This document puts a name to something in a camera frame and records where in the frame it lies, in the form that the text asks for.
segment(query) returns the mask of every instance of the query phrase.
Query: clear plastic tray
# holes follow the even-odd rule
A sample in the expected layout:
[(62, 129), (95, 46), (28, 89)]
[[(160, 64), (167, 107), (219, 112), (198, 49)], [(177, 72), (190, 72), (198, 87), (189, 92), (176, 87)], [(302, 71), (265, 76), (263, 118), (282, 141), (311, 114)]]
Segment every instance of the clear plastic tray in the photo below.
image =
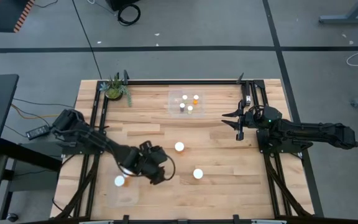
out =
[(143, 177), (127, 177), (125, 178), (125, 184), (117, 187), (114, 184), (114, 179), (118, 175), (122, 175), (122, 172), (118, 168), (115, 169), (117, 170), (114, 170), (113, 174), (109, 175), (108, 180), (108, 207), (117, 208), (136, 205), (139, 201), (139, 179)]
[[(182, 96), (187, 95), (187, 100), (183, 101)], [(198, 95), (198, 103), (193, 104), (193, 97)], [(174, 118), (200, 118), (204, 116), (204, 93), (199, 90), (172, 90), (168, 94), (168, 112)], [(185, 103), (184, 112), (180, 111), (180, 103)], [(187, 107), (192, 106), (193, 111), (188, 114)]]

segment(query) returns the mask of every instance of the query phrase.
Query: black cable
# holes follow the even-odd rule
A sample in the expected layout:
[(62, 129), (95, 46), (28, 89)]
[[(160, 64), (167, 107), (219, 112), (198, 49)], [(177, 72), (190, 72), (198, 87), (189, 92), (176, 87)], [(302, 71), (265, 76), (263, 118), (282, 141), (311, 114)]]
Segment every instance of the black cable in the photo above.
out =
[[(123, 19), (121, 17), (121, 13), (124, 11), (124, 9), (126, 9), (128, 7), (133, 7), (137, 11), (137, 16), (133, 21), (126, 21), (125, 19)], [(135, 4), (128, 4), (128, 5), (122, 6), (118, 11), (117, 18), (118, 18), (118, 23), (120, 23), (120, 25), (122, 25), (122, 26), (130, 26), (130, 25), (136, 23), (140, 19), (140, 8)]]
[(24, 174), (17, 174), (14, 177), (20, 177), (20, 176), (28, 175), (28, 174), (40, 174), (42, 172), (53, 172), (53, 171), (52, 170), (40, 170), (40, 171), (35, 171), (35, 172), (26, 172)]
[(290, 153), (290, 154), (303, 161), (303, 158), (300, 157), (298, 154), (295, 154), (295, 153)]
[[(110, 11), (108, 8), (100, 5), (99, 3), (97, 3), (96, 1), (94, 2), (95, 4), (97, 4), (98, 6), (102, 7), (103, 9), (107, 10), (108, 12), (110, 12), (111, 14), (113, 14), (114, 16), (116, 16), (115, 13), (113, 13), (112, 11)], [(124, 9), (128, 8), (128, 7), (133, 7), (134, 9), (136, 9), (137, 11), (137, 16), (136, 19), (134, 19), (133, 21), (126, 21), (121, 17), (121, 13), (123, 12)], [(140, 19), (140, 8), (138, 6), (136, 6), (135, 4), (127, 4), (125, 6), (122, 6), (120, 8), (120, 10), (118, 10), (118, 15), (117, 15), (117, 19), (118, 19), (118, 23), (120, 23), (120, 25), (122, 26), (130, 26), (132, 24), (134, 24), (135, 22), (137, 22)]]
[(37, 7), (45, 8), (45, 7), (48, 7), (48, 6), (52, 5), (52, 4), (56, 4), (58, 1), (59, 1), (59, 0), (56, 0), (56, 1), (54, 1), (54, 2), (51, 2), (51, 3), (49, 3), (49, 4), (46, 4), (46, 5), (44, 5), (44, 6), (40, 6), (40, 5), (37, 5), (37, 4), (34, 4), (34, 5), (37, 6)]
[(81, 21), (80, 15), (79, 15), (79, 13), (78, 13), (77, 7), (75, 6), (74, 0), (71, 0), (71, 1), (73, 2), (75, 12), (77, 13), (77, 16), (78, 16), (78, 20), (80, 21), (82, 30), (84, 31), (86, 40), (88, 41), (89, 47), (90, 47), (90, 49), (91, 49), (94, 63), (96, 64), (96, 68), (98, 69), (98, 72), (99, 72), (99, 77), (100, 77), (100, 79), (102, 79), (102, 74), (101, 74), (101, 72), (100, 72), (98, 62), (96, 61), (96, 57), (94, 56), (94, 52), (93, 52), (93, 48), (92, 48), (91, 42), (90, 42), (90, 40), (89, 40), (89, 38), (88, 38), (88, 35), (86, 35), (86, 31), (85, 31), (84, 25), (82, 24), (82, 21)]
[(56, 204), (56, 202), (55, 202), (55, 198), (52, 198), (52, 203), (53, 203), (53, 205), (54, 206), (56, 206), (57, 207), (57, 209), (59, 209), (61, 212), (63, 211), (63, 209), (62, 208), (60, 208), (57, 204)]
[(173, 161), (173, 159), (172, 159), (170, 156), (168, 156), (167, 154), (165, 154), (165, 155), (168, 157), (168, 159), (171, 160), (172, 165), (173, 165), (173, 173), (172, 173), (172, 176), (171, 176), (170, 178), (168, 178), (168, 179), (165, 179), (165, 180), (171, 180), (171, 179), (175, 176), (175, 172), (177, 171), (177, 167), (176, 167), (175, 162)]
[(20, 136), (22, 136), (22, 137), (24, 137), (24, 138), (27, 138), (27, 136), (25, 136), (24, 134), (19, 133), (18, 131), (16, 131), (15, 129), (13, 129), (13, 128), (9, 127), (9, 126), (6, 126), (6, 124), (5, 124), (4, 126), (7, 127), (7, 128), (9, 128), (10, 130), (16, 132), (16, 134), (18, 134), (18, 135), (20, 135)]
[(62, 162), (60, 168), (63, 167), (64, 164), (66, 164), (66, 162), (68, 162), (71, 158), (73, 158), (75, 155), (71, 155), (69, 158), (67, 158), (65, 161)]
[(22, 113), (25, 113), (25, 114), (28, 114), (28, 115), (32, 115), (32, 116), (36, 116), (36, 117), (38, 117), (38, 118), (40, 118), (40, 119), (42, 119), (49, 127), (50, 127), (50, 125), (49, 125), (49, 123), (48, 123), (48, 121), (46, 120), (46, 119), (43, 119), (42, 117), (40, 117), (40, 116), (38, 116), (38, 115), (36, 115), (36, 114), (32, 114), (32, 113), (28, 113), (28, 112), (25, 112), (25, 111), (22, 111), (20, 108), (18, 108), (17, 106), (15, 106), (19, 111), (21, 111)]
[(69, 108), (74, 108), (73, 106), (68, 106), (68, 105), (64, 105), (64, 104), (60, 104), (60, 103), (34, 103), (34, 102), (31, 102), (31, 101), (21, 100), (21, 99), (17, 99), (17, 98), (13, 98), (13, 100), (22, 101), (22, 102), (25, 102), (25, 103), (31, 103), (31, 104), (34, 104), (34, 105), (66, 106), (66, 107), (69, 107)]

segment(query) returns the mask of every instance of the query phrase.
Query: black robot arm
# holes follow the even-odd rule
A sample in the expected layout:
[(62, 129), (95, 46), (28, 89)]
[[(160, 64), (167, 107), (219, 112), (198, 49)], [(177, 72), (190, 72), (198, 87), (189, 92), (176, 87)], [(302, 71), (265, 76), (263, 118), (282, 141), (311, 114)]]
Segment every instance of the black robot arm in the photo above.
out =
[(269, 106), (253, 106), (242, 114), (237, 110), (223, 116), (238, 116), (237, 122), (225, 121), (238, 131), (236, 139), (244, 138), (242, 128), (257, 128), (258, 143), (264, 152), (301, 152), (315, 142), (326, 142), (341, 149), (357, 147), (354, 131), (341, 123), (294, 123)]
[(162, 147), (152, 146), (150, 141), (142, 143), (139, 148), (120, 145), (91, 128), (79, 111), (64, 110), (53, 123), (52, 133), (63, 137), (66, 142), (77, 142), (88, 149), (109, 152), (121, 171), (124, 167), (136, 176), (145, 176), (151, 184), (167, 180), (164, 167), (159, 166), (168, 158)]

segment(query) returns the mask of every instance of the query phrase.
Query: gray floor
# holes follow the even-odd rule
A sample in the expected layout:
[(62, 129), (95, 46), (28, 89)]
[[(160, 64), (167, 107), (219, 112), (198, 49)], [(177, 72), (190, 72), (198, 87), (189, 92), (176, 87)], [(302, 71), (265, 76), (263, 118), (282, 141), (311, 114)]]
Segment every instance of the gray floor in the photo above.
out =
[[(96, 1), (106, 5), (102, 0)], [(130, 27), (120, 26), (113, 14), (97, 5), (86, 0), (75, 2), (94, 47), (273, 44), (262, 1), (258, 0), (141, 0), (142, 17)], [(282, 46), (358, 45), (358, 25), (318, 23), (319, 15), (344, 14), (355, 2), (269, 1)], [(0, 33), (2, 48), (87, 46), (71, 1), (61, 0), (45, 9), (35, 7), (19, 33)], [(355, 129), (358, 140), (358, 108), (349, 104), (358, 97), (358, 67), (345, 63), (354, 53), (283, 54), (301, 120), (342, 122)], [(242, 72), (246, 78), (281, 78), (275, 52), (98, 52), (96, 59), (103, 78), (124, 69), (131, 78), (236, 78)], [(17, 98), (68, 105), (75, 102), (80, 80), (99, 77), (91, 53), (0, 54), (0, 73), (19, 74)], [(35, 114), (59, 114), (62, 110), (15, 104)], [(20, 119), (11, 110), (6, 124), (24, 133), (42, 121)], [(14, 142), (28, 142), (8, 129), (2, 136)], [(358, 148), (344, 151), (315, 144), (310, 155), (326, 217), (358, 219)], [(39, 169), (19, 167), (21, 172)], [(15, 194), (11, 211), (20, 215), (20, 222), (46, 219), (54, 191), (48, 183), (55, 177), (50, 174), (48, 178), (28, 178), (47, 187)]]

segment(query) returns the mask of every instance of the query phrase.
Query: wooden table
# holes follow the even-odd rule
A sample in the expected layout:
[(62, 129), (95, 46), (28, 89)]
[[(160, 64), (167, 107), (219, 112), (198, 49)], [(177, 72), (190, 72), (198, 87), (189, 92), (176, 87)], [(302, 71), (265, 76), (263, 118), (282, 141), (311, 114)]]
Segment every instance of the wooden table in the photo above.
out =
[[(84, 114), (87, 122), (90, 121), (96, 82), (83, 80), (76, 101), (75, 109)], [(265, 80), (265, 85), (270, 106), (281, 111), (283, 118), (290, 119), (281, 81)], [(222, 114), (237, 109), (241, 99), (239, 85), (137, 85), (129, 88), (133, 101), (131, 108), (127, 106), (126, 96), (108, 104), (107, 136), (132, 146), (150, 140), (153, 145), (162, 146), (173, 158), (177, 171), (172, 180), (158, 185), (150, 185), (143, 177), (131, 177), (127, 187), (116, 187), (114, 178), (120, 172), (112, 155), (104, 153), (99, 162), (92, 220), (121, 220), (123, 215), (129, 215), (131, 220), (232, 219), (234, 214), (242, 219), (273, 218), (256, 129), (244, 128), (244, 140), (236, 141), (236, 132), (221, 122)], [(204, 115), (173, 118), (168, 112), (168, 94), (172, 90), (202, 91)], [(180, 154), (174, 150), (178, 141), (185, 144), (185, 150)], [(281, 159), (287, 187), (302, 206), (313, 213), (301, 161), (290, 154), (282, 154)], [(83, 156), (77, 155), (60, 172), (55, 194), (60, 207), (69, 202), (77, 189), (82, 161)], [(169, 161), (165, 168), (169, 176), (172, 173)], [(204, 172), (201, 180), (192, 176), (196, 168)], [(283, 213), (278, 187), (276, 191)], [(82, 200), (82, 215), (85, 214), (87, 195), (85, 193)], [(59, 212), (53, 207), (51, 216)]]

